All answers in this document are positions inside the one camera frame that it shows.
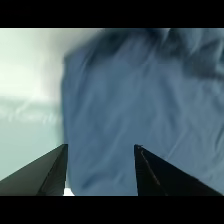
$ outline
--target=white tabletop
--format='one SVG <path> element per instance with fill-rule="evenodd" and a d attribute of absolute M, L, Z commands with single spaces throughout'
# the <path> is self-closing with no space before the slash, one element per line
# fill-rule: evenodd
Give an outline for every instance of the white tabletop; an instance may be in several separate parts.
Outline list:
<path fill-rule="evenodd" d="M 0 180 L 63 144 L 63 58 L 97 31 L 0 29 Z"/>

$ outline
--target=blue towel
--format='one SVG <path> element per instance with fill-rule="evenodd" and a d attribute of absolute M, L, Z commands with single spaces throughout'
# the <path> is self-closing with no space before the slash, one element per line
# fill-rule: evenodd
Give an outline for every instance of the blue towel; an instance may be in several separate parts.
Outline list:
<path fill-rule="evenodd" d="M 224 29 L 105 29 L 65 59 L 75 195 L 137 195 L 134 145 L 224 193 Z"/>

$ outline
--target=light green surface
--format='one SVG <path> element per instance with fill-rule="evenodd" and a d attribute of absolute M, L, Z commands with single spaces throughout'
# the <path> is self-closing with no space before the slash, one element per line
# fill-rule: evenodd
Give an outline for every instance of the light green surface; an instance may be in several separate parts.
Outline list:
<path fill-rule="evenodd" d="M 60 107 L 0 98 L 0 180 L 63 144 Z"/>

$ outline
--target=wrinkled cloth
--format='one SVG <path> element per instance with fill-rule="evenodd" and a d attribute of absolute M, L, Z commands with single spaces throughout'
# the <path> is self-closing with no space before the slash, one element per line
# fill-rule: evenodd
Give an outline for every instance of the wrinkled cloth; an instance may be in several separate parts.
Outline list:
<path fill-rule="evenodd" d="M 224 29 L 116 28 L 65 58 L 75 195 L 137 195 L 134 145 L 224 193 Z"/>

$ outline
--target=cloth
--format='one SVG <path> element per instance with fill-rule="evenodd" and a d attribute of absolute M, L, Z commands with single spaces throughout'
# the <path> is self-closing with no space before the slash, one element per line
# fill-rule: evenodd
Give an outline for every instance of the cloth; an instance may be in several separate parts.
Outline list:
<path fill-rule="evenodd" d="M 134 145 L 224 193 L 224 29 L 105 29 L 65 59 L 75 195 L 137 195 Z"/>

